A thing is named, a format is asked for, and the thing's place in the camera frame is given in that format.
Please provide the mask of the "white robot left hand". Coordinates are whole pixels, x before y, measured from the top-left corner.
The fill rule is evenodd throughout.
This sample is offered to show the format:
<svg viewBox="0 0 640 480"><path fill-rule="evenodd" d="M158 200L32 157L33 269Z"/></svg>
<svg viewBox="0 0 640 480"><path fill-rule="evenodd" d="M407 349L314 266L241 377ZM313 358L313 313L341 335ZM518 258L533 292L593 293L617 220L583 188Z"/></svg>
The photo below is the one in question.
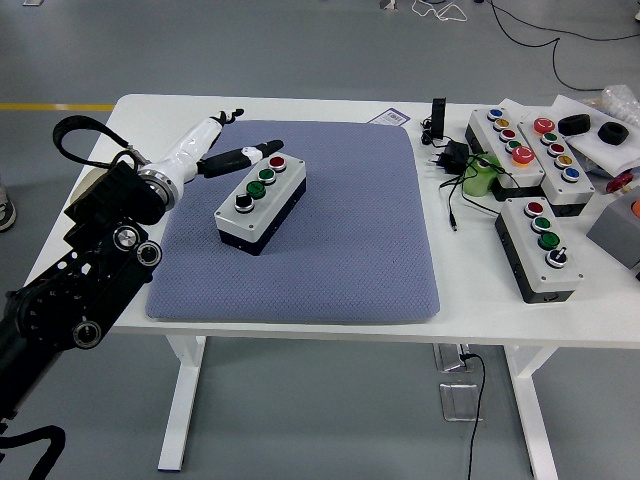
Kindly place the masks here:
<svg viewBox="0 0 640 480"><path fill-rule="evenodd" d="M223 127L233 123L243 114L243 109L236 109L221 111L217 116L205 118L179 139L160 162L151 165L149 176L159 180L164 186L178 189L193 180L196 175L213 178L248 168L284 146L282 140L271 140L205 157L217 141Z"/></svg>

